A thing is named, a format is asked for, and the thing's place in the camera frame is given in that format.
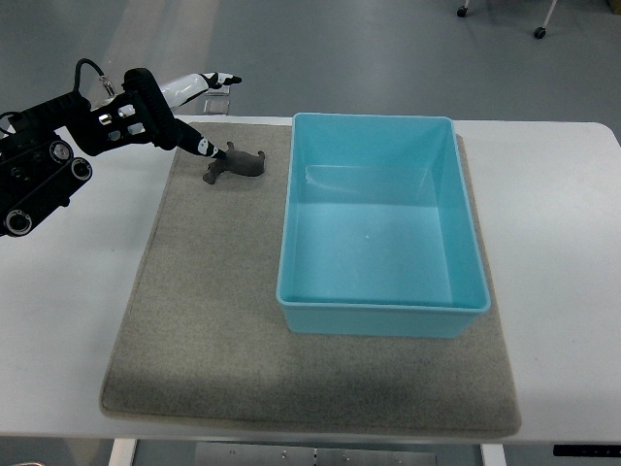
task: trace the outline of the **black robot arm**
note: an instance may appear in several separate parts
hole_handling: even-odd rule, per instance
[[[114,94],[104,80],[111,99],[91,109],[79,91],[80,69],[76,66],[74,89],[23,112],[8,112],[15,130],[0,139],[0,236],[28,234],[70,197],[92,175],[88,161],[74,157],[71,146],[55,131],[66,126],[80,149],[97,155],[128,144],[153,143],[163,150],[181,147],[191,153],[224,156],[188,124],[176,119],[151,72],[144,68],[125,73],[121,94]]]

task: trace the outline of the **blue plastic bin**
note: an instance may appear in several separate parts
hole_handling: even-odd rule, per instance
[[[450,119],[294,116],[277,299],[320,334],[452,338],[489,309]]]

